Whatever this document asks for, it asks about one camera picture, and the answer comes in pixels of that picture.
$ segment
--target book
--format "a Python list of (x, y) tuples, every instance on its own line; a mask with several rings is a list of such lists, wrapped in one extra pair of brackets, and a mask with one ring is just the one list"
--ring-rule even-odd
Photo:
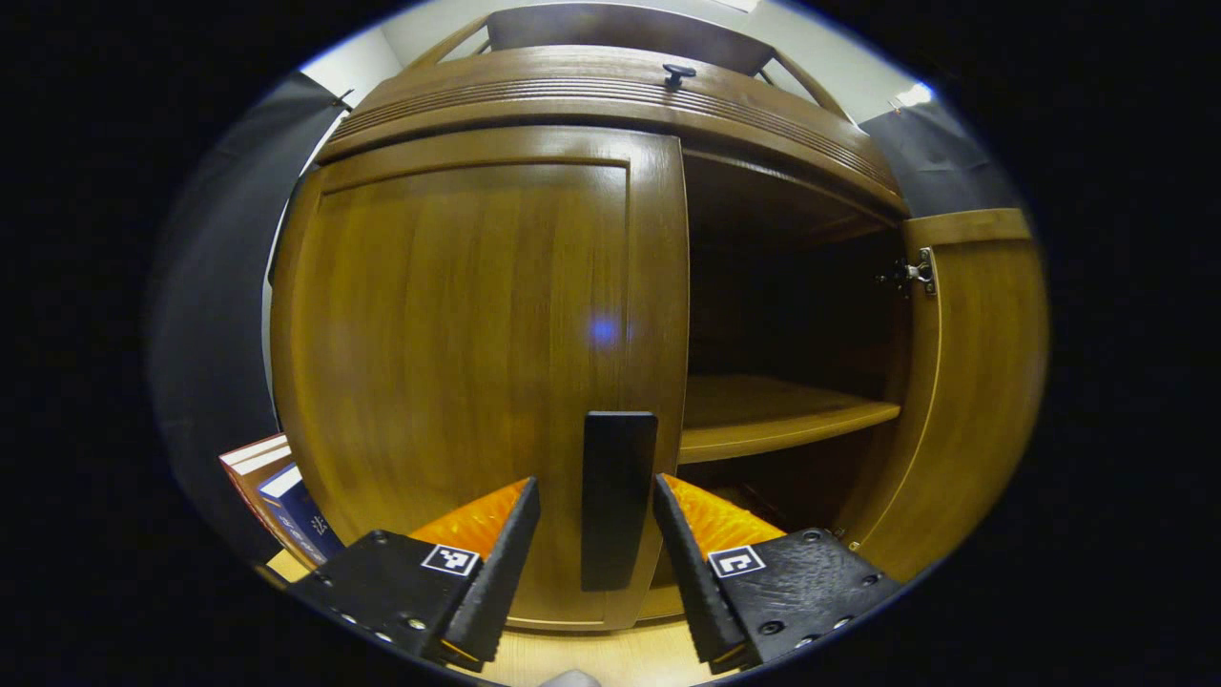
[(288, 531), (289, 537), (305, 549), (315, 564), (322, 565), (343, 550), (343, 543), (305, 489), (297, 464), (289, 465), (259, 487), (259, 495), (271, 506), (271, 513)]
[(297, 559), (306, 570), (314, 570), (316, 564), (313, 556), (276, 520), (275, 514), (271, 513), (271, 506), (264, 503), (259, 495), (259, 487), (282, 472), (286, 467), (293, 465), (292, 449), (288, 447), (287, 437), (276, 434), (275, 437), (269, 437), (267, 439), (223, 454), (220, 459), (221, 466), (225, 469), (225, 475), (230, 478), (230, 482), (237, 489), (238, 497), (250, 509), (254, 517), (280, 542), (280, 545), (289, 555)]

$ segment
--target wooden floor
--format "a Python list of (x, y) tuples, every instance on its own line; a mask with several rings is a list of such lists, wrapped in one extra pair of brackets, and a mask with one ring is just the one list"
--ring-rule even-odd
[[(288, 552), (267, 567), (295, 582), (308, 571)], [(542, 633), (505, 630), (496, 660), (484, 672), (451, 669), (508, 687), (537, 687), (552, 677), (578, 669), (602, 687), (687, 687), (712, 680), (691, 644), (686, 621), (643, 624), (618, 632)], [(730, 671), (722, 676), (731, 675)]]

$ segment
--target cabinet top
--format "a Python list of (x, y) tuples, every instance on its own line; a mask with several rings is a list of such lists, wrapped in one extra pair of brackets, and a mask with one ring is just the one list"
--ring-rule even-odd
[[(696, 76), (669, 85), (670, 62)], [(317, 161), (452, 131), (543, 123), (678, 135), (684, 148), (821, 183), (886, 221), (907, 216), (882, 151), (850, 121), (717, 65), (601, 45), (515, 48), (408, 68), (360, 103)]]
[(491, 50), (538, 45), (607, 45), (700, 60), (753, 77), (775, 50), (723, 26), (651, 7), (560, 2), (487, 16)]

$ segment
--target door hinge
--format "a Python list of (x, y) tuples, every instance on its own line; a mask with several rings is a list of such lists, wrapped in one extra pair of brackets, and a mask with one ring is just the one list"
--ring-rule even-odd
[(907, 257), (899, 257), (895, 260), (890, 273), (879, 273), (874, 279), (878, 283), (894, 283), (895, 288), (904, 294), (904, 298), (910, 297), (907, 289), (904, 287), (912, 281), (923, 283), (924, 293), (937, 295), (937, 281), (933, 278), (933, 249), (921, 248), (919, 264), (916, 265), (908, 264)]

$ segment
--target cabinet knob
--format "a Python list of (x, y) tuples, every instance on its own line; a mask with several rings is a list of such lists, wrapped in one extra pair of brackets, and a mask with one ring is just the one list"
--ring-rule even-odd
[(665, 85), (669, 88), (678, 88), (679, 85), (683, 85), (683, 77), (695, 77), (695, 70), (691, 67), (684, 67), (680, 65), (662, 65), (662, 68), (670, 72), (670, 77), (665, 79)]

